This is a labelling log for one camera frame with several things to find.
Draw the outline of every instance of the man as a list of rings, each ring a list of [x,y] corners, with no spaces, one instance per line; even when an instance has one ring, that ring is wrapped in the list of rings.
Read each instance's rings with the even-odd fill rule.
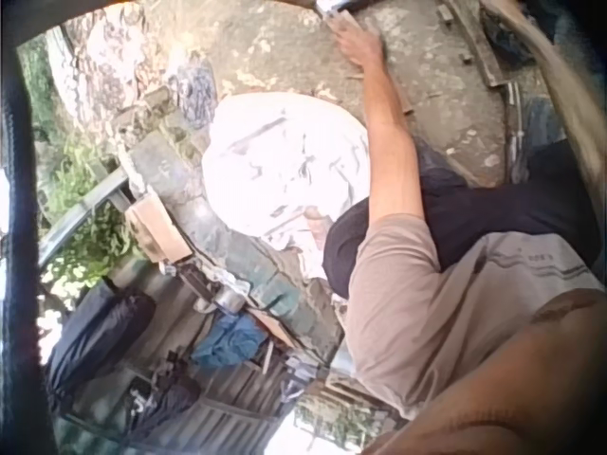
[[[487,201],[488,191],[494,190],[480,190],[477,192],[483,197],[470,197],[477,192],[448,185],[440,197],[455,194],[449,196],[454,197],[452,203],[442,208],[449,214],[442,217],[443,222],[458,227],[450,235],[462,234],[475,220],[487,216],[486,210],[492,210],[493,217],[513,205],[507,210],[517,219],[507,220],[510,224],[501,229],[493,229],[491,223],[475,227],[473,236],[460,237],[466,244],[461,257],[442,267],[431,230],[443,227],[433,227],[428,217],[430,204],[423,197],[415,144],[385,66],[381,41],[339,17],[331,22],[331,28],[340,49],[364,72],[371,160],[369,227],[358,247],[350,279],[346,340],[360,382],[404,417],[413,419],[525,327],[548,301],[576,289],[586,289],[596,297],[592,293],[602,287],[580,254],[587,262],[596,256],[597,227],[575,161],[573,175],[572,168],[563,165],[569,154],[562,143],[550,149],[550,159],[541,166],[535,158],[542,154],[531,156],[528,186],[495,191],[493,194],[501,194],[491,196],[496,207]],[[560,184],[546,187],[551,178],[559,179]],[[559,223],[544,218],[542,204],[527,205],[527,196],[538,191],[543,194],[539,200],[546,204],[551,200],[564,203],[566,210],[548,206],[547,211],[554,210],[557,220],[572,210],[572,220],[581,217],[587,222],[586,230],[579,229],[579,222],[560,229]],[[482,206],[478,211],[470,210],[475,203]],[[535,223],[528,231],[538,235],[515,228],[519,217]],[[578,252],[554,233],[561,231],[569,242],[577,244]],[[584,243],[585,232],[589,238],[595,236],[593,243]],[[457,246],[457,237],[452,239]],[[436,243],[440,251],[441,243]]]

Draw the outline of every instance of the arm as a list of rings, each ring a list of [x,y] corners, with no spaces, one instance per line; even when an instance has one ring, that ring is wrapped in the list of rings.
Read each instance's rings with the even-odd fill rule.
[[[417,154],[382,43],[340,16],[329,21],[341,51],[364,72],[364,109],[371,158],[369,224],[392,214],[424,218]]]
[[[561,453],[604,403],[606,324],[602,292],[554,298],[386,446],[364,453]]]

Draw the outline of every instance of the debris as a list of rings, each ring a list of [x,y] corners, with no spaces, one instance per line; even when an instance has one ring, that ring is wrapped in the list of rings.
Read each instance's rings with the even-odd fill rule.
[[[427,100],[431,100],[432,98],[438,98],[438,97],[442,97],[443,96],[443,92],[430,92],[427,96],[426,99]]]
[[[483,162],[486,168],[493,168],[500,164],[500,157],[496,154],[489,155]]]
[[[474,62],[474,57],[467,50],[460,52],[459,58],[463,64],[472,64]]]
[[[443,22],[443,24],[445,24],[447,27],[451,27],[451,24],[453,24],[454,18],[453,18],[453,14],[451,14],[451,11],[449,10],[449,8],[447,8],[446,5],[439,5],[438,8],[436,9],[436,12],[438,13],[438,17]]]

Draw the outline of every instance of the corrugated metal sheet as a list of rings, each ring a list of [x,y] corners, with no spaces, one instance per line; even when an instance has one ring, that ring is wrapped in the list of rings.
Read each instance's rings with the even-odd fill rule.
[[[193,310],[195,294],[181,280],[159,274],[145,262],[131,261],[112,277],[123,287],[133,283],[150,295],[157,309],[150,326],[114,373],[89,382],[79,392],[73,412],[57,418],[58,444],[73,453],[263,453],[267,442],[292,404],[281,403],[281,382],[288,371],[279,355],[266,375],[241,364],[190,371],[202,396],[188,411],[157,428],[143,444],[121,447],[127,420],[124,397],[140,371],[156,368],[170,350],[183,352],[203,327],[208,333],[213,315]]]

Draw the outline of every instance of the concrete ground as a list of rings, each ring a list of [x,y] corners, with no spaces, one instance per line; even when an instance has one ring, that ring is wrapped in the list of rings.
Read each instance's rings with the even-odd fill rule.
[[[363,121],[361,81],[312,11],[264,0],[150,0],[149,32],[162,53],[182,47],[210,60],[218,94],[296,91],[333,101]],[[381,0],[356,15],[382,32],[390,67],[414,106],[414,131],[483,186],[503,177],[504,108],[476,66],[461,63],[467,44],[442,25],[433,2]]]

